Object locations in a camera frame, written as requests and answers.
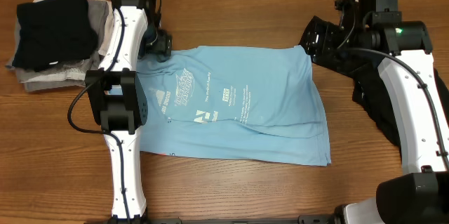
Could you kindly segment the light blue printed t-shirt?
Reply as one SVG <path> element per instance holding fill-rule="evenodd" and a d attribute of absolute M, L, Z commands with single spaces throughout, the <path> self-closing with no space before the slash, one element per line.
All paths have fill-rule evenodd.
<path fill-rule="evenodd" d="M 303 47 L 200 46 L 137 63 L 145 152 L 327 166 L 326 113 Z"/>

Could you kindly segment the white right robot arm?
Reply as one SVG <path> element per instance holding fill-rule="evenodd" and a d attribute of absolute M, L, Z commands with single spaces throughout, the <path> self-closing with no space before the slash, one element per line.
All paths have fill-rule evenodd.
<path fill-rule="evenodd" d="M 434 68 L 427 27 L 405 21 L 398 0 L 335 0 L 338 24 L 313 17 L 301 46 L 319 66 L 354 80 L 360 100 L 395 136 L 403 173 L 373 198 L 300 223 L 447 223 L 448 90 Z"/>

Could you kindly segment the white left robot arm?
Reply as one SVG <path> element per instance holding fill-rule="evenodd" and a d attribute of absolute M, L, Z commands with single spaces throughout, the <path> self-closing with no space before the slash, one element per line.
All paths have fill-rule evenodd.
<path fill-rule="evenodd" d="M 95 123 L 112 163 L 114 202 L 109 223 L 148 223 L 140 173 L 140 133 L 148 103 L 137 62 L 171 57 L 172 36 L 161 29 L 162 0 L 112 0 L 114 28 L 107 52 L 85 83 Z"/>

